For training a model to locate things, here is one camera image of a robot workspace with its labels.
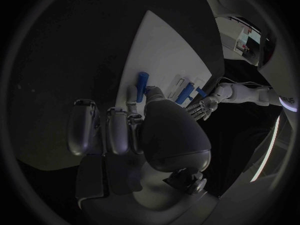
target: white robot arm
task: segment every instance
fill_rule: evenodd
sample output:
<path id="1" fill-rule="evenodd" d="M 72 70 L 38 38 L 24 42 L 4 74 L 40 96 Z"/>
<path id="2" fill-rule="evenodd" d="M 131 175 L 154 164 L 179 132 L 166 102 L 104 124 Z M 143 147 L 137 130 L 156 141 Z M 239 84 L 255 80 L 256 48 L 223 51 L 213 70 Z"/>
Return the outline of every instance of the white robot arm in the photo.
<path id="1" fill-rule="evenodd" d="M 252 102 L 259 106 L 281 106 L 279 96 L 267 86 L 249 88 L 239 83 L 220 83 L 214 93 L 202 99 L 199 103 L 188 106 L 186 110 L 197 121 L 207 120 L 219 103 L 241 104 Z"/>

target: cable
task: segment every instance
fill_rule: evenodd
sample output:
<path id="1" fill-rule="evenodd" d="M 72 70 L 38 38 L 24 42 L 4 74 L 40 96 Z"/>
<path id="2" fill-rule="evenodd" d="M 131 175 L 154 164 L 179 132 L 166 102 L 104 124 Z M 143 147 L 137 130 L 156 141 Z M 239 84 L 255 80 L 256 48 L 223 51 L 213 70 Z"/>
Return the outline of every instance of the cable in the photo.
<path id="1" fill-rule="evenodd" d="M 272 88 L 272 86 L 265 86 L 265 85 L 259 84 L 259 83 L 257 83 L 257 82 L 254 82 L 254 81 L 236 82 L 236 81 L 233 81 L 232 79 L 230 79 L 230 78 L 228 78 L 228 77 L 225 77 L 225 76 L 221 76 L 221 77 L 219 77 L 219 78 L 216 80 L 215 88 L 217 88 L 217 86 L 219 85 L 219 83 L 220 83 L 220 81 L 221 81 L 222 79 L 229 80 L 229 81 L 231 81 L 232 83 L 235 83 L 235 84 L 242 84 L 242 85 L 249 85 L 249 86 L 262 86 L 262 87 Z"/>

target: light strip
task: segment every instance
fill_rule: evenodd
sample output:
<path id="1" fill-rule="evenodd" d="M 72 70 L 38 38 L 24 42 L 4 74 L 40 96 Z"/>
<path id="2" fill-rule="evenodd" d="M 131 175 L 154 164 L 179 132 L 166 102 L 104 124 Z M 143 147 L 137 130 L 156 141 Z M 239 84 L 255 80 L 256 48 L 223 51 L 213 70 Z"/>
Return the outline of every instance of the light strip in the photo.
<path id="1" fill-rule="evenodd" d="M 272 136 L 272 140 L 271 140 L 271 143 L 270 143 L 270 145 L 269 145 L 269 147 L 266 151 L 265 157 L 264 157 L 259 169 L 257 170 L 256 174 L 252 178 L 251 182 L 258 179 L 259 175 L 261 174 L 262 170 L 264 169 L 264 167 L 265 167 L 265 165 L 268 161 L 268 158 L 271 154 L 271 151 L 272 151 L 272 148 L 273 148 L 273 145 L 274 145 L 274 142 L 275 142 L 275 138 L 276 138 L 276 134 L 277 134 L 277 130 L 278 130 L 278 125 L 279 125 L 279 117 L 277 118 L 277 121 L 276 121 L 276 124 L 275 124 L 275 129 L 274 129 L 273 136 Z"/>
<path id="2" fill-rule="evenodd" d="M 282 106 L 284 106 L 286 109 L 292 111 L 292 112 L 297 112 L 297 108 L 291 107 L 287 105 L 284 101 L 282 101 L 281 98 L 279 98 L 279 102 L 281 103 Z"/>

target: white panel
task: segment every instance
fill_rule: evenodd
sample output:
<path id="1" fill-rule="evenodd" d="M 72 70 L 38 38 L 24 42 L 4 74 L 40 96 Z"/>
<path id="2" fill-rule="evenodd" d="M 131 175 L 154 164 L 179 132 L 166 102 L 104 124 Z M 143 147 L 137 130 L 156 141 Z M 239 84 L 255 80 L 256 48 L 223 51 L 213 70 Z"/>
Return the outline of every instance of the white panel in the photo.
<path id="1" fill-rule="evenodd" d="M 182 86 L 192 82 L 203 88 L 212 76 L 191 46 L 151 11 L 146 12 L 132 43 L 122 74 L 116 107 L 126 108 L 127 88 L 129 85 L 137 84 L 139 72 L 148 73 L 147 86 L 159 87 L 166 98 L 172 90 L 171 84 L 173 83 L 174 86 L 177 84 L 175 80 L 183 78 Z M 144 115 L 145 102 L 144 96 L 143 101 L 137 105 L 137 111 L 142 115 Z M 187 99 L 181 107 L 189 103 Z"/>

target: blue object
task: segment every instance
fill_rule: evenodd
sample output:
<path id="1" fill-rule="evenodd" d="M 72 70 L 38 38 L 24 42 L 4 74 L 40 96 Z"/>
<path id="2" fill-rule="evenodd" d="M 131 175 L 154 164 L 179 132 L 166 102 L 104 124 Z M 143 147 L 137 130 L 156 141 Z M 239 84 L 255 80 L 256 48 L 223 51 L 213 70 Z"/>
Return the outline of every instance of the blue object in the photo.
<path id="1" fill-rule="evenodd" d="M 200 87 L 197 87 L 196 91 L 202 96 L 202 98 L 205 98 L 207 96 L 205 91 L 203 91 Z"/>
<path id="2" fill-rule="evenodd" d="M 137 88 L 136 102 L 137 103 L 140 103 L 143 101 L 148 78 L 149 78 L 149 74 L 146 72 L 141 71 L 138 74 L 138 80 L 137 80 L 137 85 L 136 85 L 136 88 Z"/>
<path id="3" fill-rule="evenodd" d="M 175 101 L 175 103 L 177 104 L 183 104 L 184 101 L 189 98 L 190 100 L 193 100 L 192 97 L 190 97 L 190 94 L 192 93 L 192 91 L 194 90 L 194 86 L 192 83 L 189 83 L 183 90 L 182 92 L 179 94 L 177 100 Z"/>

